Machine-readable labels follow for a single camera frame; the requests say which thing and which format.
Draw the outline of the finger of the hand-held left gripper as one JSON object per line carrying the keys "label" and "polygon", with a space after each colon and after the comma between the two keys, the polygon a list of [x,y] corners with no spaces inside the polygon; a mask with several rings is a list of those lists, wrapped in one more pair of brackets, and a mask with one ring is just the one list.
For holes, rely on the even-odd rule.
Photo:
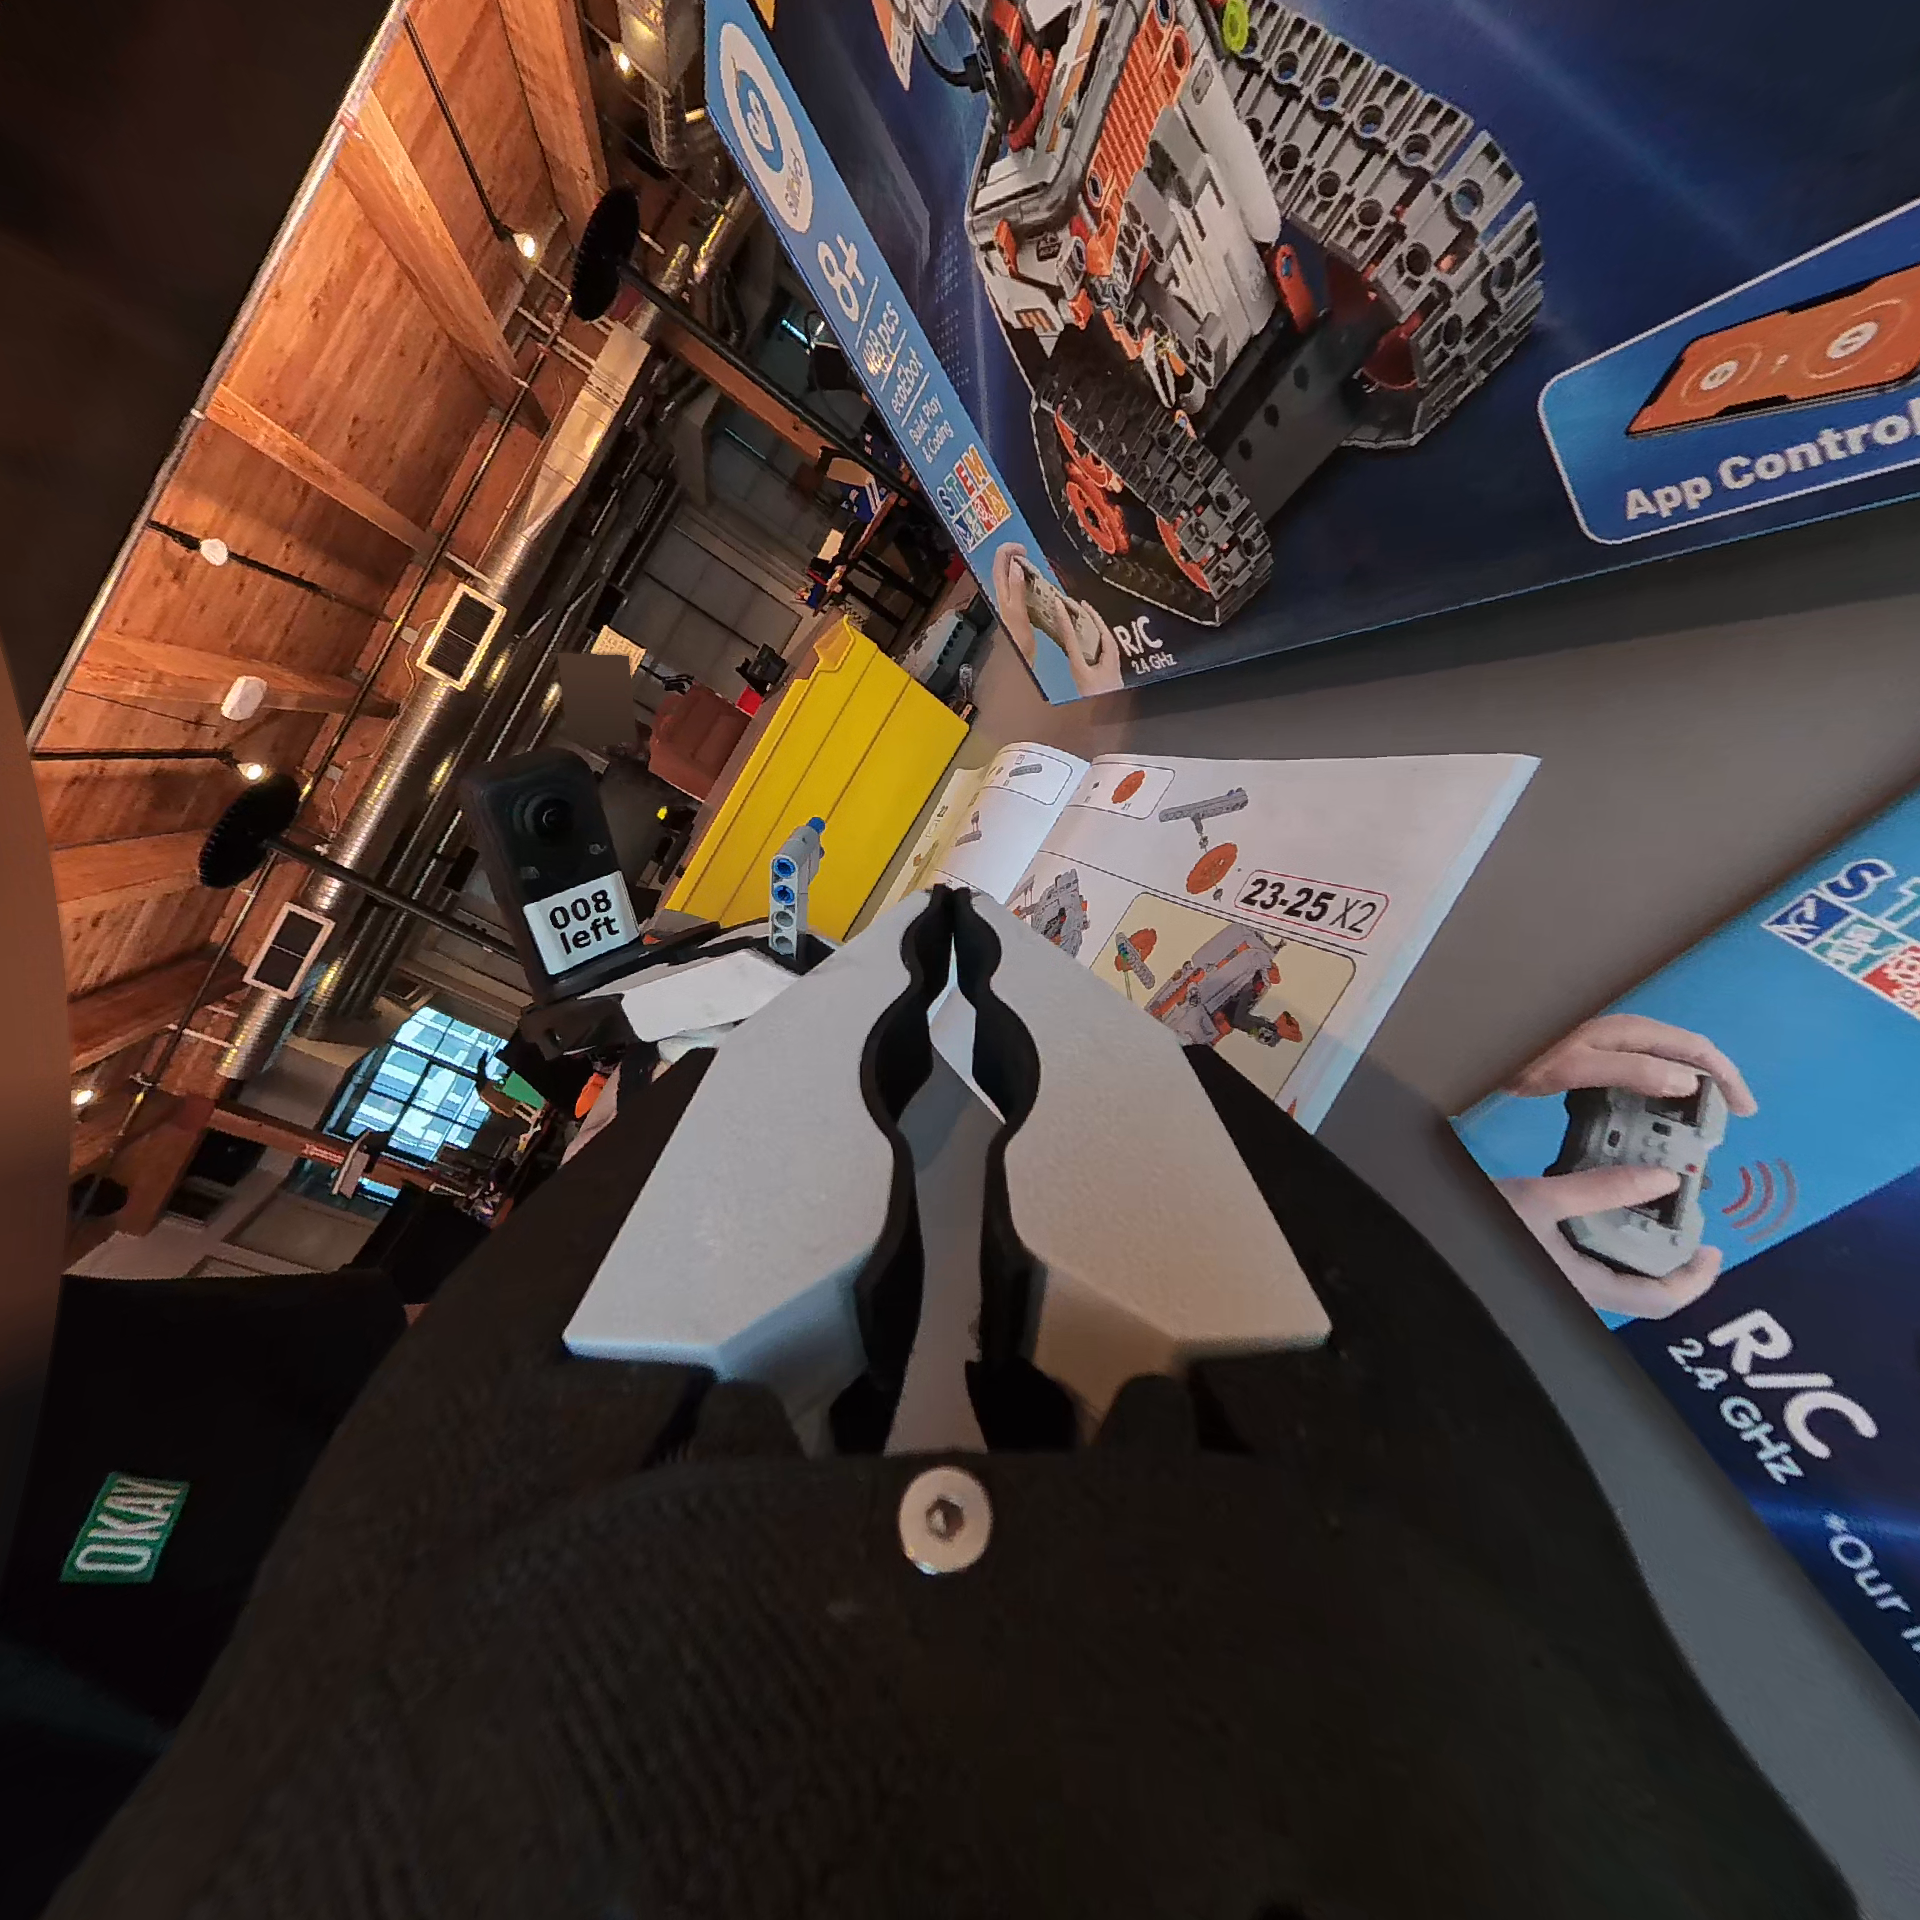
{"label": "finger of the hand-held left gripper", "polygon": [[755,1018],[797,984],[770,953],[715,953],[639,971],[618,984],[618,996],[636,1040],[676,1044]]}

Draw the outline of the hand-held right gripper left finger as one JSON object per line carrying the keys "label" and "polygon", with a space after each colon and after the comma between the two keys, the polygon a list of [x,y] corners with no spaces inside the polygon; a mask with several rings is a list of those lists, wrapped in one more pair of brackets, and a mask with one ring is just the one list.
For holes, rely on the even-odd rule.
{"label": "hand-held right gripper left finger", "polygon": [[564,1331],[571,1353],[701,1364],[827,1408],[879,1451],[921,1321],[900,1116],[930,1073],[953,890],[900,900],[711,1065]]}

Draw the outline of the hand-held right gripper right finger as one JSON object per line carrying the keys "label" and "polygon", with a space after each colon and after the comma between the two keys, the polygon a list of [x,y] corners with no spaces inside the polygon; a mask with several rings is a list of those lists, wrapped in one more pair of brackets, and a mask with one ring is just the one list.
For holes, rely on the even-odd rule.
{"label": "hand-held right gripper right finger", "polygon": [[953,1059],[995,1106],[979,1355],[992,1450],[1068,1450],[1139,1377],[1311,1350],[1330,1321],[1168,1028],[995,900],[953,894]]}

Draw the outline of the grey beam with blue pins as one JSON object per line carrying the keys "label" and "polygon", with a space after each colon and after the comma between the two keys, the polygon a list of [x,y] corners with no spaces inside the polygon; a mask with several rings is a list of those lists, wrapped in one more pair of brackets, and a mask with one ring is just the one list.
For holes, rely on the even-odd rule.
{"label": "grey beam with blue pins", "polygon": [[785,964],[797,964],[807,946],[810,884],[825,856],[825,822],[807,819],[770,862],[769,950]]}

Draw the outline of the grey desk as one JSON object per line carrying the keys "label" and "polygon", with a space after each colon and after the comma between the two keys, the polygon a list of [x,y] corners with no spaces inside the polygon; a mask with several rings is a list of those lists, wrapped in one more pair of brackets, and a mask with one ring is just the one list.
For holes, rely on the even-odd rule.
{"label": "grey desk", "polygon": [[1448,1116],[1916,785],[1916,508],[1061,708],[997,642],[963,764],[1018,737],[1540,761],[1323,1139],[1519,1340],[1772,1780],[1836,1855],[1908,1855],[1914,1718],[1524,1247]]}

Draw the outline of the paned window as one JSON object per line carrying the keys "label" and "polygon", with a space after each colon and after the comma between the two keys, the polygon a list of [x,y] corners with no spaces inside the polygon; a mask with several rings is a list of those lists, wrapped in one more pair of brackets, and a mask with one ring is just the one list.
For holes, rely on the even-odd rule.
{"label": "paned window", "polygon": [[321,1128],[336,1139],[387,1131],[393,1154],[432,1164],[443,1148],[466,1148],[489,1120],[480,1088],[501,1082],[493,1059],[504,1044],[483,1027],[420,1011],[348,1070]]}

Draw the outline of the white ceiling air vent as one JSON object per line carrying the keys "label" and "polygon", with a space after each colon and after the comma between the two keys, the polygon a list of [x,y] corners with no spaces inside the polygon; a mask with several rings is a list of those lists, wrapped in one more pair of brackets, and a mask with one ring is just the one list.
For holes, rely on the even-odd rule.
{"label": "white ceiling air vent", "polygon": [[331,918],[298,900],[287,903],[248,964],[248,986],[280,999],[298,999],[331,935]]}
{"label": "white ceiling air vent", "polygon": [[443,610],[420,636],[418,672],[448,688],[468,688],[505,615],[501,602],[457,583]]}

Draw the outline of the yellow storage bin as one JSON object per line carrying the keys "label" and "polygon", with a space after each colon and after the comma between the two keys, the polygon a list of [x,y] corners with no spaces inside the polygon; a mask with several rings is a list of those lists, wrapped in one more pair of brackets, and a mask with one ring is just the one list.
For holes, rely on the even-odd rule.
{"label": "yellow storage bin", "polygon": [[769,908],[769,864],[823,822],[807,924],[843,939],[970,734],[845,619],[816,638],[663,908],[731,928]]}

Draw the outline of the black ceiling fan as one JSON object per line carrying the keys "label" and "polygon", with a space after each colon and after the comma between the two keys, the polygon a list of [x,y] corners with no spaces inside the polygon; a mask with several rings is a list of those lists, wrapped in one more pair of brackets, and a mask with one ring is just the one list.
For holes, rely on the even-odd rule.
{"label": "black ceiling fan", "polygon": [[592,209],[584,238],[573,251],[569,314],[577,320],[601,320],[620,291],[643,291],[652,282],[633,264],[640,240],[640,199],[626,185],[612,185]]}
{"label": "black ceiling fan", "polygon": [[248,785],[201,841],[199,884],[223,891],[253,875],[300,807],[301,785],[292,775]]}

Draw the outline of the open instruction booklet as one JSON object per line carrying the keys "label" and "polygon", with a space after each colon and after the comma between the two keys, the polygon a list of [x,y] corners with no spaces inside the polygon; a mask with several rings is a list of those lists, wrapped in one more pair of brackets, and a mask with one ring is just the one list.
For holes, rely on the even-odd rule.
{"label": "open instruction booklet", "polygon": [[1315,1129],[1537,766],[1018,742],[951,778],[882,905],[992,897]]}

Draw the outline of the person's black shirt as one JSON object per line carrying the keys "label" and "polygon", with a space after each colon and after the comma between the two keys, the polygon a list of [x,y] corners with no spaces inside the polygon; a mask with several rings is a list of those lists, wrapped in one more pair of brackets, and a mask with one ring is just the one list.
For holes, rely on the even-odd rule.
{"label": "person's black shirt", "polygon": [[405,1331],[373,1271],[61,1282],[4,1631],[177,1723]]}

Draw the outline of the flat blue kit box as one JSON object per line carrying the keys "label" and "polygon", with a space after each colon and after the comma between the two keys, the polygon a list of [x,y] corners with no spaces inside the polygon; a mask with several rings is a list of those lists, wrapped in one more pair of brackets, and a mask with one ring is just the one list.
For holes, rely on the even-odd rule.
{"label": "flat blue kit box", "polygon": [[1453,1120],[1919,1702],[1919,799]]}

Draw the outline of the large toy robot kit box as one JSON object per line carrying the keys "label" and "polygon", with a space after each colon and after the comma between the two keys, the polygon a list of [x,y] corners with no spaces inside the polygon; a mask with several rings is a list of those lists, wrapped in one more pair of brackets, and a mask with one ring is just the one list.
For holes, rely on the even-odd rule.
{"label": "large toy robot kit box", "polygon": [[1916,4],[701,4],[1052,703],[1916,497]]}

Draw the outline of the silver ventilation duct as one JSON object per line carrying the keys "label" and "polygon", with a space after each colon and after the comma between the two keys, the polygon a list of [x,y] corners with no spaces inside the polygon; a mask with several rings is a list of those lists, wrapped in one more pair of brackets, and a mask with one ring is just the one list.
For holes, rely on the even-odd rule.
{"label": "silver ventilation duct", "polygon": [[443,610],[418,632],[410,657],[417,683],[327,844],[327,858],[354,875],[401,890],[389,881],[393,851],[453,791],[474,730],[505,704],[496,687],[516,674],[543,568],[577,518],[578,495],[607,468],[607,443],[618,442],[633,415],[632,396],[643,387],[660,324],[657,307],[628,286],[615,295],[612,311],[618,324],[546,440],[477,580],[457,578]]}

